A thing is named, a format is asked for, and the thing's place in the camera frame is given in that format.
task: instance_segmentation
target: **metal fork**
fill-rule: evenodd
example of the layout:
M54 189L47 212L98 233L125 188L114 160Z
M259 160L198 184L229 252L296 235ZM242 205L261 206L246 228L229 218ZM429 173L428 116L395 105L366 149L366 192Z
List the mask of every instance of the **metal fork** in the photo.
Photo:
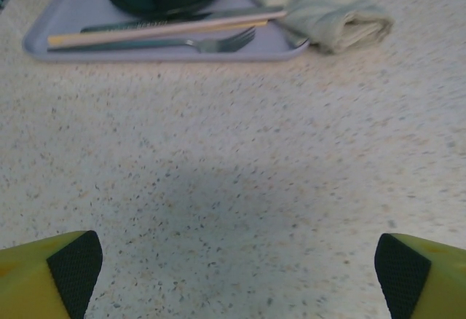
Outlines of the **metal fork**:
M89 52L109 50L135 50L153 47L169 47L188 45L200 53L236 52L254 40L256 30L254 27L244 30L238 34L225 39L160 39L160 40L132 40L122 42L111 42L105 44L91 44L76 47L52 47L49 52Z

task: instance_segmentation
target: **cutlery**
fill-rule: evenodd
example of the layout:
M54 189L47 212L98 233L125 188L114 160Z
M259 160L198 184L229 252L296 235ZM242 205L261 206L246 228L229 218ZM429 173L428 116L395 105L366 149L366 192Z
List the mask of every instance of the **cutlery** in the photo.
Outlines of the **cutlery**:
M75 47L88 44L102 44L108 42L119 42L125 40L146 39L156 36L189 33L206 29L220 28L228 25L238 25L246 23L256 23L258 21L277 19L286 15L285 10L269 10L246 15L235 15L229 17L219 17L212 20L199 20L194 22L173 23L153 28L130 29L123 31L102 31L84 34L65 34L49 36L47 41L51 47Z
M242 15L256 15L261 13L274 13L278 12L281 14L283 11L282 7L251 7L251 8L240 8L240 9L228 9L224 11L217 12L205 12L198 13L194 15L184 15L184 16L172 16L165 19L158 20L135 20L130 22L123 23L112 23L112 24L102 24L102 25L90 25L85 26L81 29L82 33L95 33L98 31L120 31L120 30L130 30L130 29L142 29L142 28L153 28L156 26L162 26L167 24L174 23L187 23L187 22L196 22L196 21L206 21L206 20L215 20L225 17L240 17Z
M199 53L236 52L254 40L255 28L249 28L225 39L160 39L160 40L132 40L93 44L75 47L51 47L48 52L90 52L109 50L136 50L154 47L190 46Z

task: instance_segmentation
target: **light green napkin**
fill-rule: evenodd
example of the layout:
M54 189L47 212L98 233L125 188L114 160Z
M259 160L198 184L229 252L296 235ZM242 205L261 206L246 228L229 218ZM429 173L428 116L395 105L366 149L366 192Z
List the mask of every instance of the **light green napkin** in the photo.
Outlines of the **light green napkin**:
M369 0L257 0L263 5L283 5L288 16L282 24L297 43L309 38L323 52L379 43L394 20Z

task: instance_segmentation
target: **tray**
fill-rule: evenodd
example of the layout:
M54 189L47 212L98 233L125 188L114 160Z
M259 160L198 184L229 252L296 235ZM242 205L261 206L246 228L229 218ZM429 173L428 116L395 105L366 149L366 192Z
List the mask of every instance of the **tray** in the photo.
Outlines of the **tray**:
M205 11L228 8L254 7L253 0L215 0ZM52 0L40 14L23 39L23 49L33 58L49 62L131 62L131 61L180 61L180 62L239 62L289 60L308 46L305 42L293 46L276 23L256 29L255 39L235 53L198 53L192 47L162 47L147 50L99 52L47 52L47 37L53 34L78 33L86 25L118 23L133 20L114 7L109 0ZM221 38L238 31L218 31L189 34L194 39Z

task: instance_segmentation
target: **table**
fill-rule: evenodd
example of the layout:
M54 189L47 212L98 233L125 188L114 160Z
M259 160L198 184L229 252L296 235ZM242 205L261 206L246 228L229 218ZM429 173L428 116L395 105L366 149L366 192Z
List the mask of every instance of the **table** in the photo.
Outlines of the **table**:
M388 319L384 232L466 248L466 0L374 0L378 47L46 64L0 16L0 247L94 229L87 318Z

